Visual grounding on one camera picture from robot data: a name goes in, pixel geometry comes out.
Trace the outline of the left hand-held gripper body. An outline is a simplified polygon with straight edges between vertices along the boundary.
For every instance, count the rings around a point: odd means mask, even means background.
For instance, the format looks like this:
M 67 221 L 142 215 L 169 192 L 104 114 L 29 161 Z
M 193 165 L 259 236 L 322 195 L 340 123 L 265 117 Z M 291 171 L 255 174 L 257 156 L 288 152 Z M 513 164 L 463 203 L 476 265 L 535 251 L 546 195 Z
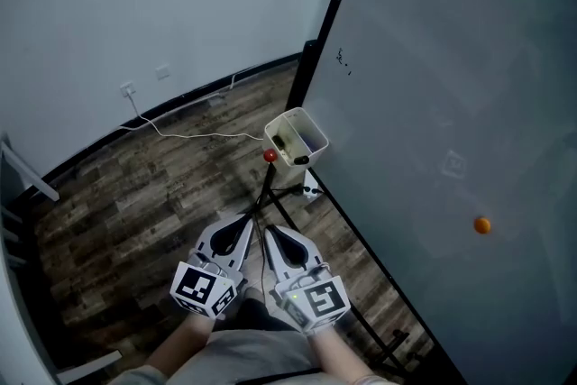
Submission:
M 242 266 L 243 257 L 235 253 L 206 256 L 193 249 L 188 260 L 179 263 L 169 293 L 180 307 L 191 313 L 224 320 L 224 311 L 245 282 Z

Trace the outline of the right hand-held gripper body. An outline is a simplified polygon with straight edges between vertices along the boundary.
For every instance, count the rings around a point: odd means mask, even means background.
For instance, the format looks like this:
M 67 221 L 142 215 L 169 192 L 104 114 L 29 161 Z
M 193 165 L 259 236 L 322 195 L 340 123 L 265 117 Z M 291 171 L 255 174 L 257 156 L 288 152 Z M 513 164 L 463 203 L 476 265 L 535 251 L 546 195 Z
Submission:
M 333 326 L 351 309 L 342 279 L 325 262 L 278 282 L 271 295 L 304 335 Z

